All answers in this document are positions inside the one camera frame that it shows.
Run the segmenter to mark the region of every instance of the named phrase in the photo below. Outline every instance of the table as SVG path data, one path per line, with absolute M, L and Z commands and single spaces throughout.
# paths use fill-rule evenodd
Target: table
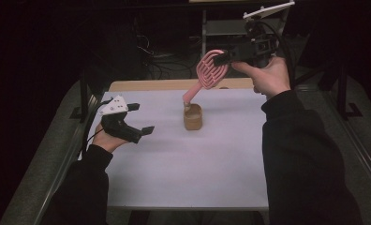
M 203 127 L 187 131 L 181 96 L 196 82 L 111 85 L 103 100 L 121 94 L 127 103 L 141 104 L 137 112 L 127 114 L 130 126 L 156 128 L 138 144 L 128 143 L 115 151 L 106 170 L 110 178 L 108 206 L 149 210 L 268 208 L 261 154 L 265 115 L 260 105 L 265 96 L 251 90 L 251 79 L 225 79 L 215 89 L 201 90 L 194 97 L 192 102 L 203 109 Z M 99 120 L 97 115 L 90 136 Z

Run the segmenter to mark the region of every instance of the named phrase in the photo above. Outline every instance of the pink slotted turner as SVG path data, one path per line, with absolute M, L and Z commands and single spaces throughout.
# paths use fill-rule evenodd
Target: pink slotted turner
M 229 69 L 228 65 L 215 67 L 213 57 L 218 54 L 224 53 L 221 50 L 211 50 L 206 53 L 197 64 L 198 82 L 192 86 L 184 95 L 183 102 L 189 105 L 192 98 L 204 87 L 209 90 L 215 87 L 226 76 Z

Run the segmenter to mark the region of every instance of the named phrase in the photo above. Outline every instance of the hand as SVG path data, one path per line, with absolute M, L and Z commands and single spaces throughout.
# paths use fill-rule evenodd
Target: hand
M 112 137 L 110 134 L 106 133 L 101 124 L 97 125 L 95 133 L 96 135 L 93 139 L 92 144 L 100 146 L 110 153 L 115 151 L 115 149 L 121 146 L 122 144 L 128 143 L 128 141 Z
M 255 85 L 255 92 L 264 94 L 267 99 L 290 90 L 288 69 L 284 58 L 273 57 L 265 68 L 251 67 L 244 62 L 233 62 L 231 65 L 249 76 Z

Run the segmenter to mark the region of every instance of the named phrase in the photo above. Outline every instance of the black sweatshirt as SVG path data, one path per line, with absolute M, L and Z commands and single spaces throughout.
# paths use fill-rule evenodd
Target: black sweatshirt
M 314 111 L 305 110 L 293 91 L 262 107 L 262 153 L 270 223 L 363 224 L 358 204 L 345 184 L 344 162 Z M 42 224 L 106 224 L 112 154 L 90 145 L 74 162 L 53 195 Z

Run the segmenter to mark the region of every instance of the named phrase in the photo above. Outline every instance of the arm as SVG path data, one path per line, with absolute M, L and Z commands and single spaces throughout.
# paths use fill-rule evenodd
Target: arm
M 82 160 L 68 169 L 54 193 L 41 224 L 106 224 L 109 178 L 105 169 L 112 152 L 127 141 L 96 128 L 93 143 Z
M 268 101 L 263 126 L 262 153 L 270 205 L 275 224 L 362 224 L 359 207 L 345 184 L 340 151 L 326 134 L 314 111 L 304 108 L 289 90 L 283 59 L 267 68 L 234 63 L 249 75 L 255 91 Z

